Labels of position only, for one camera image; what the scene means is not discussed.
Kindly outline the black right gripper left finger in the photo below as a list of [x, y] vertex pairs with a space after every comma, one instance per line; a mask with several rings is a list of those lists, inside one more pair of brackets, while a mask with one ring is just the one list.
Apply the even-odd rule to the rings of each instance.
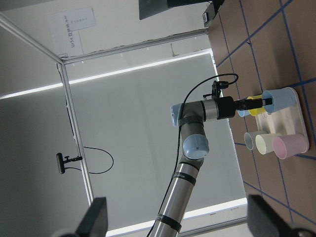
[[108, 231], [106, 197], [96, 197], [74, 232], [59, 230], [56, 237], [105, 237]]

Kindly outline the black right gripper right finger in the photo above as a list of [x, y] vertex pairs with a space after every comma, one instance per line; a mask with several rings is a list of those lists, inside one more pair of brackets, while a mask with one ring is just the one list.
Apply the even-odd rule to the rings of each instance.
[[295, 237], [292, 229], [260, 195], [249, 195], [247, 225], [254, 237]]

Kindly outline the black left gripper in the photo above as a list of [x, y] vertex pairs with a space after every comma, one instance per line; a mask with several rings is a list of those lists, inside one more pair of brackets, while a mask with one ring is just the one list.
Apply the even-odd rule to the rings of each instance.
[[216, 99], [217, 119], [228, 119], [235, 116], [236, 111], [245, 111], [261, 108], [273, 104], [272, 98], [265, 99], [240, 99], [234, 101], [231, 96]]

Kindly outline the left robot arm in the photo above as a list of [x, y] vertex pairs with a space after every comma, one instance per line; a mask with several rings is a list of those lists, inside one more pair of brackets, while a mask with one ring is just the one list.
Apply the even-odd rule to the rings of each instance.
[[212, 97], [208, 100], [173, 106], [174, 123], [180, 128], [183, 154], [170, 180], [155, 222], [148, 233], [150, 237], [175, 237], [181, 230], [181, 222], [190, 200], [196, 178], [209, 153], [204, 122], [227, 119], [237, 110], [251, 110], [271, 105], [272, 99], [240, 99], [231, 96]]

